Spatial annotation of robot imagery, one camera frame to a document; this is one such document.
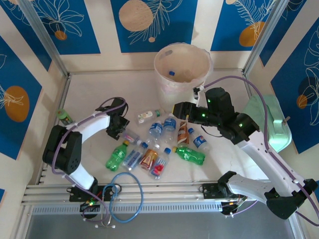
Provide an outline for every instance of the blue cable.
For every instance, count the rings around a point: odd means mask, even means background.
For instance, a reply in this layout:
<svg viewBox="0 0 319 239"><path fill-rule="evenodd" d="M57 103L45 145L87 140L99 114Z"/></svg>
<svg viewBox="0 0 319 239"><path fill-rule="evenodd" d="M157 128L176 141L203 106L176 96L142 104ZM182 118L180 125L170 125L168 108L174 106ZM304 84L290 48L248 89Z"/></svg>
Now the blue cable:
<svg viewBox="0 0 319 239"><path fill-rule="evenodd" d="M112 204L113 204L114 198L118 195L118 188L115 186L115 183L114 183L114 182L115 182L115 180L116 180L119 176L125 175L125 174L126 174L126 175L130 175L130 176L131 176L132 178L134 178L135 181L137 182L137 184L138 184L138 186L139 186L139 188L140 188L140 192L141 192L141 203L140 203L140 206L139 206L138 210L134 213L133 216L131 216L131 217L130 217L129 219L127 219L127 220L121 220L121 219L118 219L118 218L113 214L113 212L112 212ZM115 188L115 193L112 195L111 200L110 200L110 205L109 205L109 212L110 212L112 218L114 218L114 219L115 219L117 222L119 222L119 223L128 223L128 222L130 222L131 220L133 220L133 219L140 213L140 211L141 211L141 209L142 209L142 206L143 206L143 203L144 203L144 193L143 193L143 189L142 189L142 186L141 186L139 180L138 180L137 177L135 177L132 173L128 173L128 172L119 173L119 174L115 175L115 177L112 179L111 183L109 183L108 185L106 185L106 186L103 188L103 192L102 192L103 194L102 194L102 195L104 195L106 188L107 188L107 187L110 187L110 186L112 186L112 187Z"/></svg>

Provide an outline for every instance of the green plastic bottle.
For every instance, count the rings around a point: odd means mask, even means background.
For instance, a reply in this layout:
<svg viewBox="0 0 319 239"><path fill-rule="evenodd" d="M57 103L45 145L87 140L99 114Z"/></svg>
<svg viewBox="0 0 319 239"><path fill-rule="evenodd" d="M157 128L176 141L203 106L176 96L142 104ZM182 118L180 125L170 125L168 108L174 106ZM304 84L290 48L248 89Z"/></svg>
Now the green plastic bottle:
<svg viewBox="0 0 319 239"><path fill-rule="evenodd" d="M122 145L116 147L110 157L106 162L106 167L111 171L116 171L119 168L119 165L122 163L126 156L126 149L129 146L130 142L125 140Z"/></svg>
<svg viewBox="0 0 319 239"><path fill-rule="evenodd" d="M195 163L197 165L203 165L205 160L205 154L187 147L174 147L173 152L177 153L182 159Z"/></svg>

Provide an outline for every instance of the white bucket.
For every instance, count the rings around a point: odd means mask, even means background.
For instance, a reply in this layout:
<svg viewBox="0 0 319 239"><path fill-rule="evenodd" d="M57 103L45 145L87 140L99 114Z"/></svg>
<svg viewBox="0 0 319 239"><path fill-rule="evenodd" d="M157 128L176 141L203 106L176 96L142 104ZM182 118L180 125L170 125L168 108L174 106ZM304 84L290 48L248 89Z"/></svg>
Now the white bucket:
<svg viewBox="0 0 319 239"><path fill-rule="evenodd" d="M180 102L194 102L193 88L213 71L209 52L186 43L164 47L154 60L159 103L166 112Z"/></svg>

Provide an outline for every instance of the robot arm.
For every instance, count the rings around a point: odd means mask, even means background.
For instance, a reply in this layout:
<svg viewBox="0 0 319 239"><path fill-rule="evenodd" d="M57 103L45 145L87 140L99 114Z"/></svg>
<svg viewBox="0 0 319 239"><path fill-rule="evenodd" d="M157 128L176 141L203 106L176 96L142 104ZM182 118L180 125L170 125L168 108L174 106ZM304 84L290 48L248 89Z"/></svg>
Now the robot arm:
<svg viewBox="0 0 319 239"><path fill-rule="evenodd" d="M194 92L200 93L198 89L194 89ZM317 188L316 182L298 175L271 146L269 150L266 149L264 135L258 125L248 115L234 111L230 96L224 89L212 88L205 93L205 97L207 107L198 106L204 105L203 100L198 105L182 102L174 106L173 114L182 120L188 118L191 123L216 126L221 135L246 152L270 180L267 183L261 182L229 171L218 180L218 190L225 197L240 194L254 198L267 204L278 217L290 217L306 199L297 183L311 194ZM295 181L270 155L270 150L294 175Z"/></svg>
<svg viewBox="0 0 319 239"><path fill-rule="evenodd" d="M108 135L117 140L119 134L124 131L130 122L122 116L126 106L123 99L114 98L110 106L97 108L92 114L94 118L83 122L79 126L76 122L67 127L60 125L54 126L43 153L43 162L52 166L54 154L60 140L68 130L74 128L63 142L66 146L60 148L58 152L55 168L62 170L65 175L68 175L77 185L95 193L97 180L89 174L81 164L82 143L103 129L107 129L106 132Z"/></svg>

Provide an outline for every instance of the gray floor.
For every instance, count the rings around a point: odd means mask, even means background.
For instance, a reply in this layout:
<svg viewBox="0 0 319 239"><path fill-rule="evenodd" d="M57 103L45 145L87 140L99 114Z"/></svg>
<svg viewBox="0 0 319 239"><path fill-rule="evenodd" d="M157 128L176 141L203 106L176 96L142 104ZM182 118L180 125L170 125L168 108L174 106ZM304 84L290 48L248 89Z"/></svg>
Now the gray floor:
<svg viewBox="0 0 319 239"><path fill-rule="evenodd" d="M115 229L96 229L80 215L32 216L27 239L292 239L289 221L258 203L232 218L221 213L140 214Z"/></svg>

